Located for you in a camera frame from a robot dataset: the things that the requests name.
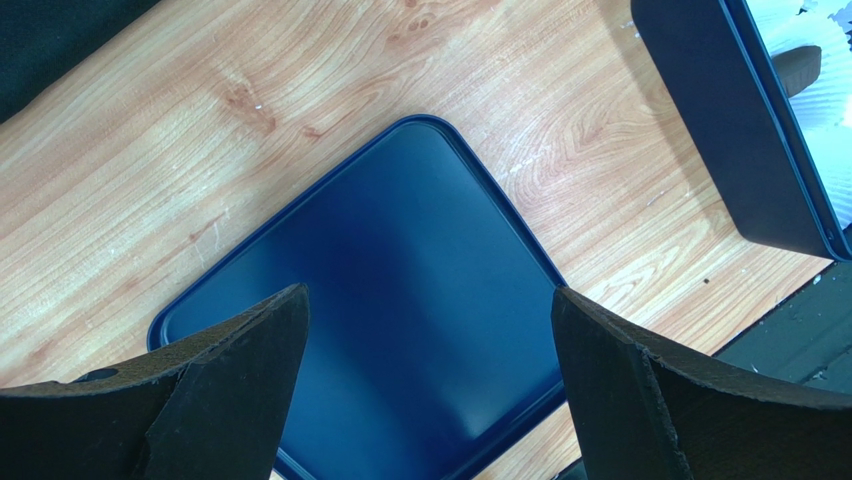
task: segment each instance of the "wooden tabletop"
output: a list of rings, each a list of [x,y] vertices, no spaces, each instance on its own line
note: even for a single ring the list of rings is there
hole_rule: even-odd
[[[736,233],[628,0],[164,0],[0,125],[0,386],[143,354],[170,300],[414,113],[458,128],[572,287],[701,351],[827,264]],[[563,407],[480,478],[579,454]]]

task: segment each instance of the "dark floor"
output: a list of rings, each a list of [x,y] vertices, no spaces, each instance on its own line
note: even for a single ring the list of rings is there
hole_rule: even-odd
[[[833,264],[716,357],[809,387],[852,393],[852,264]],[[586,480],[583,462],[554,480]]]

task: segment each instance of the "dark cloth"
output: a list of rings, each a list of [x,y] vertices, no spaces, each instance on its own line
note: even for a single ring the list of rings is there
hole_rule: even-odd
[[[0,123],[159,0],[0,0]]]

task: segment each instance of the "rectangular blue tray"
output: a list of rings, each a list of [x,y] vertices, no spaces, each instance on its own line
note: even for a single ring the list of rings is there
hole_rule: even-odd
[[[151,350],[292,283],[311,331],[276,470],[289,480],[469,478],[565,397],[564,282],[456,130],[392,125],[161,312]]]

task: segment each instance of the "wood grain surface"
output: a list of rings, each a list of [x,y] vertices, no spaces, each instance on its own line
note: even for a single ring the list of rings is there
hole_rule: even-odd
[[[164,0],[0,125],[0,386],[165,305],[393,121],[453,123],[568,282],[712,352],[827,262],[745,242],[628,0]],[[567,407],[480,475],[579,456]]]

